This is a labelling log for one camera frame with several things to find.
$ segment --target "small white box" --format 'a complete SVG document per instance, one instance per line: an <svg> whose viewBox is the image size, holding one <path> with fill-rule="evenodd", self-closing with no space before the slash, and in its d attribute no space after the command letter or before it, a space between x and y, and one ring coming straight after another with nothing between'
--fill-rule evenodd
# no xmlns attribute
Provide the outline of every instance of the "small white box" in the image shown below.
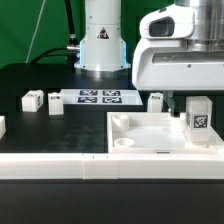
<svg viewBox="0 0 224 224"><path fill-rule="evenodd" d="M29 91L22 97L22 109L24 112L37 112L43 104L44 93L41 90Z"/></svg>
<svg viewBox="0 0 224 224"><path fill-rule="evenodd" d="M60 93L48 94L49 115L63 115L64 107Z"/></svg>
<svg viewBox="0 0 224 224"><path fill-rule="evenodd" d="M6 132L5 128L5 117L0 116L0 139L3 137L3 135Z"/></svg>
<svg viewBox="0 0 224 224"><path fill-rule="evenodd" d="M160 113L163 109L163 94L151 93L148 99L147 112Z"/></svg>
<svg viewBox="0 0 224 224"><path fill-rule="evenodd" d="M195 145L209 142L212 101L207 96L187 97L185 136Z"/></svg>

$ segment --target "circular hole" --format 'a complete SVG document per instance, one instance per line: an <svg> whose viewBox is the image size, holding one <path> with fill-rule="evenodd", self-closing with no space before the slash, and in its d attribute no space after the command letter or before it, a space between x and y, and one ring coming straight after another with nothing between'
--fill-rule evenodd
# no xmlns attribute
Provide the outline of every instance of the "circular hole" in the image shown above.
<svg viewBox="0 0 224 224"><path fill-rule="evenodd" d="M134 146L134 140L130 138L118 138L114 141L114 146L116 148L130 148Z"/></svg>
<svg viewBox="0 0 224 224"><path fill-rule="evenodd" d="M128 119L128 115L126 114L114 114L113 117L115 119L119 119L119 120L125 120L125 119Z"/></svg>

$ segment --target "white platform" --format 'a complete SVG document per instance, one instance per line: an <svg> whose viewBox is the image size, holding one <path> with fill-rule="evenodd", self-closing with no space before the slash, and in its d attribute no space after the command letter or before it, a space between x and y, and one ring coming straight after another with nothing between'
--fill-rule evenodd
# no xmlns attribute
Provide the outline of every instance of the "white platform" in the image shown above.
<svg viewBox="0 0 224 224"><path fill-rule="evenodd" d="M108 125L111 114L108 114ZM131 113L127 114L131 118L130 128L141 124L146 126L147 131L149 123L158 126L158 122L161 122L163 130L168 132L167 114L162 115L164 120L160 117L155 123L152 123L152 119L145 120L146 117L153 116L150 114L145 114L144 117L142 113L138 113L137 120L142 123L135 123ZM146 131L143 133L138 130L138 134L137 129L135 131L136 137L139 134L148 135ZM147 147L139 147L139 152L137 148L132 152L119 152L119 149L113 151L115 149L111 143L111 134L114 133L109 133L109 153L104 154L3 153L0 157L0 179L224 179L223 141L212 129L210 148L195 151L186 147L183 149L182 142L179 141L176 146L173 144L169 154L156 153L159 147L156 151ZM152 141L154 146L158 146L159 142L159 139ZM165 143L162 146L162 150L171 149Z"/></svg>
<svg viewBox="0 0 224 224"><path fill-rule="evenodd" d="M60 94L64 104L142 105L137 90L62 89Z"/></svg>
<svg viewBox="0 0 224 224"><path fill-rule="evenodd" d="M112 116L125 114L129 116L129 129L116 132L112 128ZM141 153L172 153L172 154L217 154L224 151L224 142L210 128L209 143L206 147L196 147L186 140L183 132L176 133L170 129L169 113L108 113L107 116L109 153L141 154ZM134 140L134 147L118 148L114 141L119 138Z"/></svg>

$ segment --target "white plastic tray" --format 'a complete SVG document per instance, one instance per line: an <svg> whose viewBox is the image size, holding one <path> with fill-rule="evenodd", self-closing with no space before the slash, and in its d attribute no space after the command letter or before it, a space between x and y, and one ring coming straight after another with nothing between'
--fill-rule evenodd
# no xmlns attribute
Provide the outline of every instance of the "white plastic tray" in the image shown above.
<svg viewBox="0 0 224 224"><path fill-rule="evenodd" d="M129 129L116 132L112 128L112 116L126 114L129 116ZM107 134L109 153L172 153L172 154L217 154L224 149L224 142L210 128L209 143L205 147L196 147L186 140L184 132L175 133L170 129L169 113L112 113L107 114ZM134 140L129 148L115 147L119 138Z"/></svg>

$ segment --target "green backdrop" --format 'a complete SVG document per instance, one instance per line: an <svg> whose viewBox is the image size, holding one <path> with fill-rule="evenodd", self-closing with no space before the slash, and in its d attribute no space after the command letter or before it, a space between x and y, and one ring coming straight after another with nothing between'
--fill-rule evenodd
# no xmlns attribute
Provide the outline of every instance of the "green backdrop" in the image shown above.
<svg viewBox="0 0 224 224"><path fill-rule="evenodd" d="M0 68L11 63L25 63L43 0L0 0ZM139 22L144 15L173 0L122 0L122 37L128 45L128 61L139 40ZM71 0L79 40L85 34L84 0ZM31 59L40 53L68 43L68 25L64 0L47 0ZM43 63L66 63L66 59L43 59Z"/></svg>

